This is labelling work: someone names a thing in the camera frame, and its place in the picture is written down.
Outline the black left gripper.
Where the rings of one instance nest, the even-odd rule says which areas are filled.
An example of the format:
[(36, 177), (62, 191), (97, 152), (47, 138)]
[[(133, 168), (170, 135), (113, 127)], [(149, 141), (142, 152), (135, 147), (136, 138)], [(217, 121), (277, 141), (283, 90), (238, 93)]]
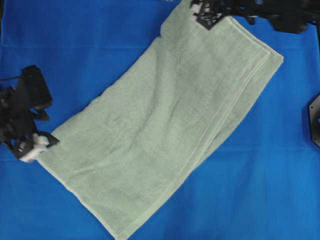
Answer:
[(32, 163), (38, 155), (60, 141), (48, 132), (38, 131), (34, 120), (48, 121), (46, 108), (18, 110), (14, 103), (4, 101), (4, 145), (16, 159)]

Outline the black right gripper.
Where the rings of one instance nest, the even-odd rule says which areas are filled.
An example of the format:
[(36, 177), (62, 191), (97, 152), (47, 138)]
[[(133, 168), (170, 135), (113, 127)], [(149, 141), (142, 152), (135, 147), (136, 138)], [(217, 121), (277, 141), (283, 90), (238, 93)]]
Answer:
[(192, 20), (208, 31), (229, 16), (233, 7), (233, 0), (193, 0), (190, 6)]

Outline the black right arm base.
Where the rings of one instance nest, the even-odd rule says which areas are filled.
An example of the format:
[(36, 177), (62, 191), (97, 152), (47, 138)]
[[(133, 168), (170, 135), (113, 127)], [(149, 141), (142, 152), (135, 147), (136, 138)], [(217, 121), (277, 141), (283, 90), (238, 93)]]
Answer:
[(312, 142), (320, 147), (320, 95), (308, 104), (309, 131)]

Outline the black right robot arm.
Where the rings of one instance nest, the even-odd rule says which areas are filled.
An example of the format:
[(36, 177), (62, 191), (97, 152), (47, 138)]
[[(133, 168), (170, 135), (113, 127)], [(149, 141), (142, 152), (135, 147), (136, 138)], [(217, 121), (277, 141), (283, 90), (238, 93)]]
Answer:
[(277, 32), (300, 34), (308, 24), (320, 25), (318, 0), (193, 0), (193, 19), (207, 30), (230, 16), (243, 17), (250, 25), (256, 18), (269, 21)]

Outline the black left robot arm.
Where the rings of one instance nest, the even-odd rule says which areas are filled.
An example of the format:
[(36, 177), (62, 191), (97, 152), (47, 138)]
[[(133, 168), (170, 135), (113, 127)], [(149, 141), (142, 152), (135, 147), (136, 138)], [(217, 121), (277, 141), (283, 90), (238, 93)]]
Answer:
[(0, 91), (0, 143), (17, 160), (32, 163), (60, 141), (48, 132), (39, 131), (35, 124), (35, 120), (50, 120), (45, 109), (52, 103), (28, 106), (21, 96), (11, 86)]

